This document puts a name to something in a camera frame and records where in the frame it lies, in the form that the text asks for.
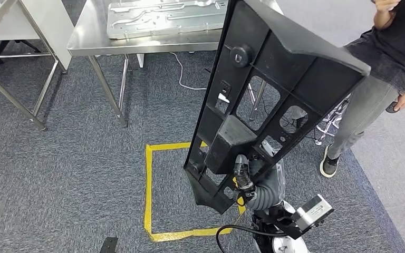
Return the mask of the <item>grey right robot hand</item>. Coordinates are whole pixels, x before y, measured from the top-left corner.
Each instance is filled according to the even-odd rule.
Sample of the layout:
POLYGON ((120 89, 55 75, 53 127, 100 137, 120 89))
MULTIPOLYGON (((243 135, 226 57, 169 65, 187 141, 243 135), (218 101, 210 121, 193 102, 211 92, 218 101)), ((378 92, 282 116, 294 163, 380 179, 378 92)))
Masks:
POLYGON ((243 154, 236 157, 234 164, 236 193, 243 204, 252 210, 266 210, 281 203, 285 197, 285 177, 281 164, 273 165, 256 181, 252 180, 263 165, 263 160, 250 160, 243 154))

